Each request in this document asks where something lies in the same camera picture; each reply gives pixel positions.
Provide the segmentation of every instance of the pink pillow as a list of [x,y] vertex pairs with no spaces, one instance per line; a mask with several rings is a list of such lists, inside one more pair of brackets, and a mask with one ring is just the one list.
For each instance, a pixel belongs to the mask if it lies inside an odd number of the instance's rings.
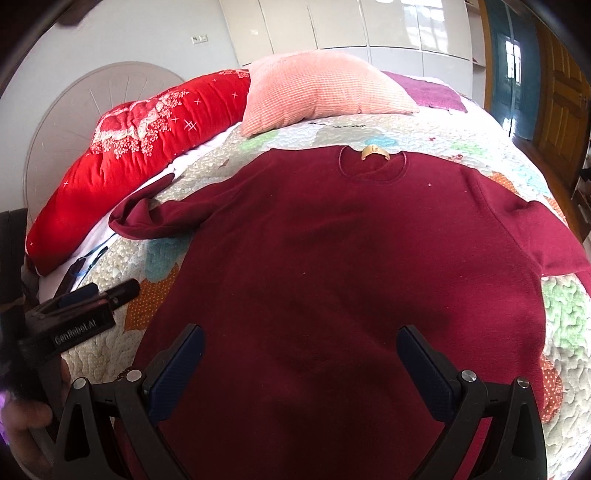
[[304,118],[356,113],[415,113],[416,102],[377,68],[346,53],[311,50],[253,62],[242,135]]

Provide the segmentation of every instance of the bedspread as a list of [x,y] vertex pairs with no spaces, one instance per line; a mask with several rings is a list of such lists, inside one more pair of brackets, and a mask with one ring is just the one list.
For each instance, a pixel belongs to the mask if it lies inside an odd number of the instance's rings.
[[[253,138],[238,129],[225,143],[190,166],[153,201],[182,199],[222,181],[270,148],[302,149],[376,144],[390,153],[417,151],[478,169],[523,199],[537,200],[563,222],[564,216],[541,173],[515,148],[501,127],[466,101],[468,114],[421,109],[417,115],[352,115],[303,122]],[[101,290],[137,278],[141,295],[115,312],[116,327],[64,355],[72,377],[91,382],[116,378],[133,361],[152,315],[183,262],[190,237],[132,241],[118,238],[93,267],[85,283]],[[574,275],[541,279],[547,312],[542,418],[548,477],[567,479],[591,443],[591,300]]]

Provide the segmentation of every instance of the metal screw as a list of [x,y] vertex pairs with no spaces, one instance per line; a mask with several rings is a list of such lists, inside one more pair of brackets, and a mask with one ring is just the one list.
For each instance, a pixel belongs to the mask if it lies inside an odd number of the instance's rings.
[[529,388],[530,381],[527,380],[527,378],[519,377],[517,379],[517,385],[519,385],[521,388]]
[[125,376],[128,382],[137,382],[140,378],[142,378],[142,372],[139,370],[132,370],[128,372]]
[[80,377],[74,380],[72,387],[74,387],[75,390],[80,390],[82,387],[84,387],[84,385],[86,385],[86,379]]
[[472,383],[472,382],[475,382],[478,377],[476,376],[476,374],[472,370],[464,370],[462,372],[462,378],[464,380],[466,380],[467,382]]

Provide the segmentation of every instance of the wall outlet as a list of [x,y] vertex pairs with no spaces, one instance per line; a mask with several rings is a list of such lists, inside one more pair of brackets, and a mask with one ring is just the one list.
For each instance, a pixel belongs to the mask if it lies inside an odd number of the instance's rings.
[[199,35],[198,37],[191,37],[191,41],[193,42],[193,45],[195,45],[197,43],[205,43],[208,40],[209,39],[207,38],[207,35]]

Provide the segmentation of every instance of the red quilt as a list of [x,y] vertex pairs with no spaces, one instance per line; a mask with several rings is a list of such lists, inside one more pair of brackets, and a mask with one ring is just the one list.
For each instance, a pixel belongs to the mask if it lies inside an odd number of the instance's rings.
[[180,154],[241,121],[249,87],[246,70],[222,70],[105,113],[90,148],[69,168],[27,236],[37,271],[51,273],[117,203]]

